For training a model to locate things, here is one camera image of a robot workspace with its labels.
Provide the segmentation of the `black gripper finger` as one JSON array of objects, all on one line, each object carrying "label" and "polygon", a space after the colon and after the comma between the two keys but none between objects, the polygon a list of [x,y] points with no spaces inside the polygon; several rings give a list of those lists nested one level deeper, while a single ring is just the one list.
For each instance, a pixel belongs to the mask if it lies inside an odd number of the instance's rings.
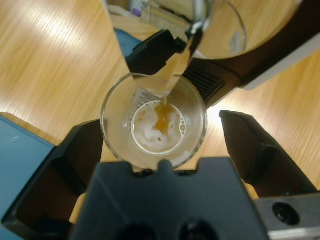
[{"label": "black gripper finger", "polygon": [[74,126],[37,168],[1,219],[24,240],[66,240],[80,195],[87,191],[101,161],[100,121]]},{"label": "black gripper finger", "polygon": [[281,145],[248,114],[222,110],[228,154],[260,198],[315,194],[317,188]]}]

